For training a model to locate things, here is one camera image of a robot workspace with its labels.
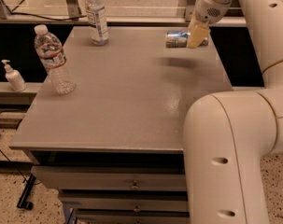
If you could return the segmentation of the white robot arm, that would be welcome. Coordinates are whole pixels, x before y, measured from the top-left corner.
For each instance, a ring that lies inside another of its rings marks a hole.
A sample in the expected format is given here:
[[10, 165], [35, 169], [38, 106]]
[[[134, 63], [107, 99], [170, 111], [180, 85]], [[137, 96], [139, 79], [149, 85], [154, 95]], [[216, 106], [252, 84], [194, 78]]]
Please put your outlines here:
[[[190, 48], [232, 1], [196, 0]], [[283, 151], [283, 0], [238, 2], [264, 86], [212, 93], [189, 109], [183, 144], [191, 224], [269, 224], [260, 162]]]

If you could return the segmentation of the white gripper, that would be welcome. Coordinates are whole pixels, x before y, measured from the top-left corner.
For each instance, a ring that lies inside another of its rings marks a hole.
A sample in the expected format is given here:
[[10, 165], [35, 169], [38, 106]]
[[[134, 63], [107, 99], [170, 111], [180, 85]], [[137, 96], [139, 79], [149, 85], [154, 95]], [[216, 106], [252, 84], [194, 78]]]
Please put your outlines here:
[[196, 0], [188, 26], [189, 49], [198, 48], [210, 33], [209, 24], [220, 21], [233, 0]]

